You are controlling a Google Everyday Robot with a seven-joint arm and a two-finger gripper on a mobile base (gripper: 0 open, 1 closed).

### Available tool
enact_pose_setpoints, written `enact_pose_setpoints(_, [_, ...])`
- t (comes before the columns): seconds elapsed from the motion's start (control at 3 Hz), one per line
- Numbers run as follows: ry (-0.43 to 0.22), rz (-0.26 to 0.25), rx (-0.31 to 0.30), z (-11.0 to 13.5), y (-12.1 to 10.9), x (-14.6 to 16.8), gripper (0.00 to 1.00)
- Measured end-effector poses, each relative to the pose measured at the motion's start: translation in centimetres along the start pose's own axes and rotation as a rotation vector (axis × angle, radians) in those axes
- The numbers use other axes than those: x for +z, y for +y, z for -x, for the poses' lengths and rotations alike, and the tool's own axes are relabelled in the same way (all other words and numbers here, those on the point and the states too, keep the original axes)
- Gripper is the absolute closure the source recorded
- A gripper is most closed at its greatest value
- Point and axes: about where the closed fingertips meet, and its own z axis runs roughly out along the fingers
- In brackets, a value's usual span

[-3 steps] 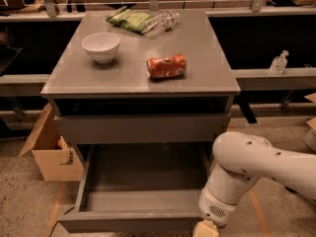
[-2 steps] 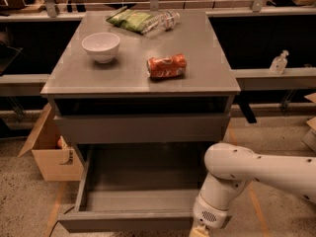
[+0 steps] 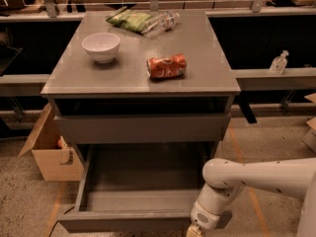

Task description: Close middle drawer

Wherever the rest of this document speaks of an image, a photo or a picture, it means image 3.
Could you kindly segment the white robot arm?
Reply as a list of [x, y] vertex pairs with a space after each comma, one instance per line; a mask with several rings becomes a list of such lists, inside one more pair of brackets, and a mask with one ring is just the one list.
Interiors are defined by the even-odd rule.
[[207, 161], [204, 186], [191, 211], [186, 237], [204, 237], [215, 228], [224, 207], [243, 188], [254, 188], [303, 200], [296, 237], [316, 237], [316, 159], [237, 163], [222, 158]]

